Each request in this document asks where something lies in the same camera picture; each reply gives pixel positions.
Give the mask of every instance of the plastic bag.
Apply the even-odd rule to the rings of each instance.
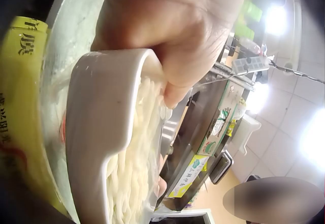
[[[167,218],[170,214],[179,213],[180,211],[173,211],[168,209],[163,203],[161,203],[158,208],[153,212],[151,221],[159,222]]]
[[[47,98],[47,102],[44,103],[43,109],[44,113],[52,115],[47,122],[50,123],[50,125],[46,127],[53,129],[46,131],[47,138],[50,139],[47,145],[47,152],[50,155],[49,159],[51,169],[62,196],[62,202],[64,203],[72,219],[79,223],[69,185],[65,154],[64,128],[67,93],[71,72],[74,66],[75,63],[71,64],[64,69],[64,71],[61,71],[61,73],[54,79],[52,86],[49,88],[51,96]],[[163,120],[159,120],[158,124],[155,126],[157,129],[155,130],[155,134],[153,136],[147,161],[148,173],[146,178],[148,179],[148,194],[142,203],[141,215],[139,215],[138,223],[149,223],[158,199],[160,136],[164,121],[171,116],[167,115],[168,113],[166,113],[165,108],[165,106],[159,106],[159,110],[155,112],[156,116],[163,118]],[[113,213],[114,218],[117,218],[116,212],[117,209],[115,206],[115,211]]]
[[[222,127],[224,126],[225,120],[227,119],[229,115],[229,111],[226,109],[223,109],[220,111],[220,115],[215,123],[215,125],[213,126],[211,135],[212,136],[217,136],[219,135],[220,131],[222,130]]]
[[[16,17],[0,51],[0,172],[67,214],[46,157],[39,91],[47,24]]]

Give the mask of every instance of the yellow plastic bag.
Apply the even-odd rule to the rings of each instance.
[[[47,24],[16,17],[0,50],[0,174],[20,178],[66,215],[48,163],[39,91]]]

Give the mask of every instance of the finger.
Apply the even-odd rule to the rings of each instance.
[[[164,93],[166,106],[170,109],[174,109],[189,90],[190,87],[178,87],[171,83],[167,83]]]
[[[160,198],[165,193],[165,191],[167,189],[167,183],[164,179],[159,177],[158,185],[159,185],[158,198]]]

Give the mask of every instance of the power strip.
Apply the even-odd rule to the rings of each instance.
[[[266,56],[242,58],[233,60],[231,68],[236,75],[240,76],[256,71],[265,71],[270,68],[270,62],[271,61]]]

